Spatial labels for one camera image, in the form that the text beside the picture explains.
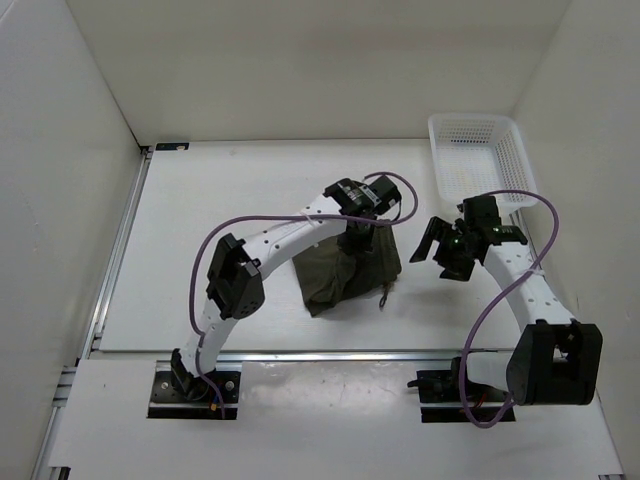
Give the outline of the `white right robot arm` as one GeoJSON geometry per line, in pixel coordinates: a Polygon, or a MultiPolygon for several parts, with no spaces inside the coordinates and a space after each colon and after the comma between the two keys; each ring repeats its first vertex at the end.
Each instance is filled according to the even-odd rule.
{"type": "Polygon", "coordinates": [[[511,352],[467,351],[452,364],[449,387],[470,400],[485,386],[517,405],[588,405],[594,398],[603,336],[577,317],[536,271],[522,231],[498,220],[485,225],[430,219],[411,257],[432,253],[441,278],[469,280],[481,265],[501,289],[517,321],[520,338],[511,352]]]}

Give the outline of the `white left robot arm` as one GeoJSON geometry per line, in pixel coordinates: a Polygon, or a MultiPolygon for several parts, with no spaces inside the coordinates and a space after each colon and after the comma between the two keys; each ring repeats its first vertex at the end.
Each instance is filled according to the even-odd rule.
{"type": "Polygon", "coordinates": [[[265,302],[264,281],[281,265],[327,239],[362,250],[382,216],[401,201],[382,174],[367,184],[343,178],[293,215],[245,215],[215,227],[203,240],[188,287],[191,334],[172,352],[175,388],[188,400],[206,395],[209,375],[237,323],[265,302]]]}

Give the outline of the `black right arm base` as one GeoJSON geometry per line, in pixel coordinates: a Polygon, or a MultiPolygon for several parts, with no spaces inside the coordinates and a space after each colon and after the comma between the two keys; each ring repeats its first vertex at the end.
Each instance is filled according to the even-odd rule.
{"type": "MultiPolygon", "coordinates": [[[[468,423],[458,385],[460,357],[417,363],[407,388],[418,394],[424,424],[468,423]]],[[[466,381],[466,399],[474,418],[488,423],[500,413],[507,393],[494,387],[466,381]]]]}

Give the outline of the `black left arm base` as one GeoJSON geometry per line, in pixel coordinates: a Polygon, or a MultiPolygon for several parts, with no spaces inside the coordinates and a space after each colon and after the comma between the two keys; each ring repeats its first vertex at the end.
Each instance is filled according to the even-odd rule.
{"type": "Polygon", "coordinates": [[[216,384],[222,397],[201,378],[196,379],[184,390],[169,367],[157,369],[150,391],[147,417],[175,420],[236,420],[241,371],[217,370],[207,377],[216,384]]]}

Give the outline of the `olive green shorts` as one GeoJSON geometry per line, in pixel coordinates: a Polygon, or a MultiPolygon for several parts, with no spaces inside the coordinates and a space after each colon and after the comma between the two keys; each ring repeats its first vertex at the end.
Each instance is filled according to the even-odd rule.
{"type": "Polygon", "coordinates": [[[393,228],[374,226],[371,243],[348,254],[338,236],[327,238],[293,258],[308,313],[317,317],[339,303],[380,291],[383,307],[402,272],[393,228]]]}

